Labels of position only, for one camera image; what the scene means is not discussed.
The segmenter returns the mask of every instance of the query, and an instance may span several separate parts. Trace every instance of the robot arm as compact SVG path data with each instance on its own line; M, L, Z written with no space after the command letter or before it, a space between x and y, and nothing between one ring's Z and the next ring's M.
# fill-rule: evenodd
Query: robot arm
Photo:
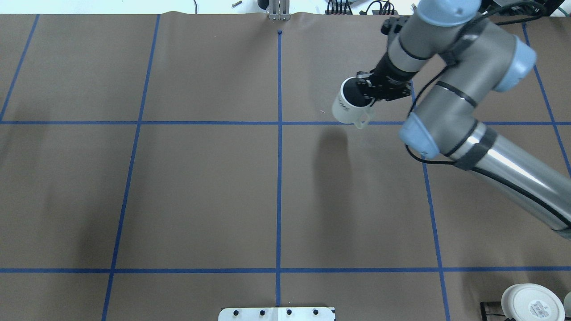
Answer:
M507 91L533 68L535 52L516 36L475 18L479 0L422 0L369 74L342 89L354 106L409 94L409 81L439 54L448 67L399 137L425 158L439 154L498 187L552 230L571 239L571 179L472 115L491 90Z

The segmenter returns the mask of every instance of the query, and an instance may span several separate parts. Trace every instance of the blue cap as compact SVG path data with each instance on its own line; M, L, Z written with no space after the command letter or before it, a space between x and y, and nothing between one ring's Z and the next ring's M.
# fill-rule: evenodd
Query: blue cap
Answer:
M537 60L536 52L524 44L516 35L514 37L516 37L516 50L513 53L512 64L502 80L496 85L496 88L494 88L495 91L500 93L514 88L520 80L527 76Z
M431 25L453 27L474 18L480 3L480 0L421 0L416 13Z
M415 113L408 116L399 130L399 137L401 141L428 159L432 159L440 153L434 138Z

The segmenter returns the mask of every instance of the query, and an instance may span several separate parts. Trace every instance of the white mug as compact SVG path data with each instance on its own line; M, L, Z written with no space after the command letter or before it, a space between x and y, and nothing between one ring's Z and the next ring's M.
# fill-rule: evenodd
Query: white mug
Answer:
M363 129L375 116L375 111L372 106L357 107L347 101L343 94L343 86L345 86L345 83L352 78L355 77L347 78L341 84L341 90L335 98L335 101L333 101L331 110L337 121L344 124L354 123L355 127Z

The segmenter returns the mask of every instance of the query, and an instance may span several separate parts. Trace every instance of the printed label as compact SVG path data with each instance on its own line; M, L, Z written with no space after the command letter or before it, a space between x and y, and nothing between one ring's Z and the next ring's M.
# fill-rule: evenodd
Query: printed label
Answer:
M542 300L533 300L529 302L529 313L539 320L544 320L549 317L551 309Z

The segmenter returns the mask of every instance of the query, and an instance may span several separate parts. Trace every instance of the white metal plate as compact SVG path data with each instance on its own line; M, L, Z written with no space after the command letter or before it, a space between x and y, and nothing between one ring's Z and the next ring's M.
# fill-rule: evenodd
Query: white metal plate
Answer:
M335 309L326 307L225 308L218 315L218 321L335 321Z

